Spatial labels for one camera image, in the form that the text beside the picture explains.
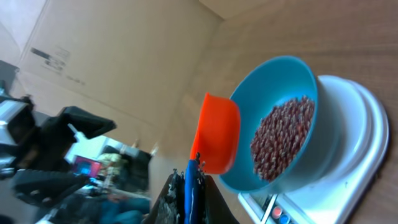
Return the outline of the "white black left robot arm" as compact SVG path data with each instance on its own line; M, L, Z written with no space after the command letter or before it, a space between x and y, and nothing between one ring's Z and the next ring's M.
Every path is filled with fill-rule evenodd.
M46 221L58 223L59 204L90 183L88 175L75 175L65 160L77 142L75 131L92 139L115 128L114 121L76 106L64 107L37 125L30 96L13 98L2 92L1 179L10 180L15 198L49 209Z

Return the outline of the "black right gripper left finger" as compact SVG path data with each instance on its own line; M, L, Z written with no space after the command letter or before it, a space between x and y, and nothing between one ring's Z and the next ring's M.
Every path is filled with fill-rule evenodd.
M149 213L150 224L183 224L185 218L185 179L173 169Z

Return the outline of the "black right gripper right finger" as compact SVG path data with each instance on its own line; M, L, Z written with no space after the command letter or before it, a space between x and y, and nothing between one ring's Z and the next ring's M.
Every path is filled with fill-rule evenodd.
M197 153L198 168L198 218L199 224L239 224L232 214L212 176L204 173L205 161L200 161Z

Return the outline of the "red scoop blue handle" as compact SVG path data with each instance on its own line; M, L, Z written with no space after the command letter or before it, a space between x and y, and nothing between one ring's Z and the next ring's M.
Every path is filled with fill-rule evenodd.
M185 173L184 223L197 223L198 218L197 153L200 153L200 161L205 161L205 174L227 173L236 158L240 127L236 103L209 93L205 95Z

